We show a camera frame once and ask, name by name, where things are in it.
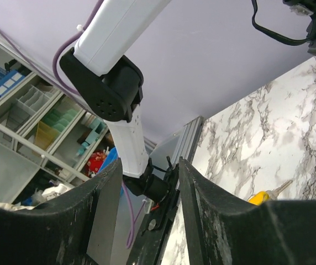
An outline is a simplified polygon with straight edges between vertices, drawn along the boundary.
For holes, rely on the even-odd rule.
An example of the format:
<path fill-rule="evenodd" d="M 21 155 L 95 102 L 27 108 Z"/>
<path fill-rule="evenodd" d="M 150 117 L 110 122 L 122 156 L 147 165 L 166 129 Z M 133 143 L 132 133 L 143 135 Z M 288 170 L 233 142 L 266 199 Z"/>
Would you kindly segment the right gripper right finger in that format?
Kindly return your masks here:
<path fill-rule="evenodd" d="M 190 264 L 316 264 L 316 200 L 246 202 L 179 161 Z"/>

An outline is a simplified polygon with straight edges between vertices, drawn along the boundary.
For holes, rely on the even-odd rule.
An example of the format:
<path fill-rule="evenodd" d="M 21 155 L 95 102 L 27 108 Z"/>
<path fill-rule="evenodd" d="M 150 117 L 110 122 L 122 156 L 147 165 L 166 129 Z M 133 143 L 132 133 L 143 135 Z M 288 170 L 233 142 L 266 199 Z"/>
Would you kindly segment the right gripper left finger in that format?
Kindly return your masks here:
<path fill-rule="evenodd" d="M 109 264 L 122 176 L 116 159 L 32 210 L 0 208 L 0 264 Z"/>

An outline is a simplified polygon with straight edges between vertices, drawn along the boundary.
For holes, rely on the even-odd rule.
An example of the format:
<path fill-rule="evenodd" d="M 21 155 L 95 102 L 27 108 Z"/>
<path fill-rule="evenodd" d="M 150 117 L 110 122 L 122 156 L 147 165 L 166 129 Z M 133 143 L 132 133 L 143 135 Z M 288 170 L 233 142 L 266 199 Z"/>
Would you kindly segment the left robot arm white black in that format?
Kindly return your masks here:
<path fill-rule="evenodd" d="M 167 6 L 167 1 L 100 1 L 80 36 L 55 59 L 90 109 L 107 124 L 129 190 L 156 203 L 175 186 L 153 173 L 146 152 L 140 103 L 144 76 L 125 52 Z"/>

